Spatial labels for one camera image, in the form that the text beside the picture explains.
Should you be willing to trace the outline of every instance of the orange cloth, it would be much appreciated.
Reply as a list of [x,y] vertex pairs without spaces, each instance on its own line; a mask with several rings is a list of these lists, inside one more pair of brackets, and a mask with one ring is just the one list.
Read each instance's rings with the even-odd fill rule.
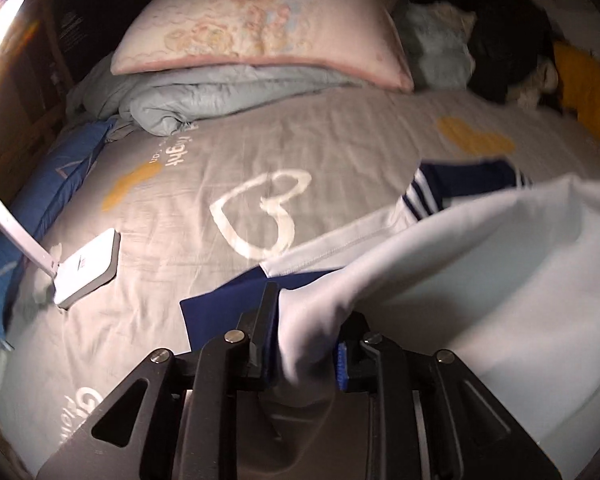
[[562,42],[554,43],[555,65],[562,83],[562,106],[600,140],[600,62]]

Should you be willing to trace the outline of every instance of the lamp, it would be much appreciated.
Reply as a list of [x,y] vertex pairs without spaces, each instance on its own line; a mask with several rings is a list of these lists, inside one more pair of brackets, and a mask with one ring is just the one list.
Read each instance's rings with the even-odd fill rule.
[[[24,0],[7,0],[0,7],[0,46]],[[116,275],[120,234],[108,229],[62,264],[45,251],[0,201],[0,231],[54,282],[54,303],[62,308],[107,283]]]

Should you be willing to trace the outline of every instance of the metal screw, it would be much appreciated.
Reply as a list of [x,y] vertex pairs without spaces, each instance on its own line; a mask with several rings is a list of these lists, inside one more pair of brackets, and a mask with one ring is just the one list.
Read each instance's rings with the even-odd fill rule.
[[170,355],[171,352],[169,352],[166,348],[158,348],[157,350],[151,352],[150,359],[153,363],[160,364],[165,362]]
[[439,363],[449,365],[456,359],[456,356],[451,350],[441,350],[436,354],[436,359]]
[[229,330],[224,334],[224,340],[228,343],[239,343],[244,339],[244,332],[242,330]]
[[362,341],[368,345],[377,345],[382,341],[382,334],[379,334],[378,332],[367,332],[363,336]]

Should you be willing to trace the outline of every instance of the blue pillow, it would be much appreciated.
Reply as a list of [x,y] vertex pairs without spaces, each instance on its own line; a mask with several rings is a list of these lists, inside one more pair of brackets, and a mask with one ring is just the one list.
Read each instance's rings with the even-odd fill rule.
[[[76,128],[47,153],[18,193],[10,211],[37,241],[82,185],[112,124],[97,121]],[[14,300],[24,267],[23,254],[0,232],[0,340],[5,337],[4,311]]]

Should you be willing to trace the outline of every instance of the bed sheet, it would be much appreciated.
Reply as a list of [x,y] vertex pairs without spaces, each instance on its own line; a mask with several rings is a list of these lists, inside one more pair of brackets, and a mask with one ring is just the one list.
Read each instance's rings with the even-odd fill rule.
[[115,227],[118,275],[64,311],[34,300],[27,269],[0,385],[5,437],[35,473],[151,350],[189,350],[180,300],[394,203],[422,159],[485,156],[536,182],[600,178],[600,147],[576,121],[466,91],[330,89],[107,145],[43,244],[66,257]]

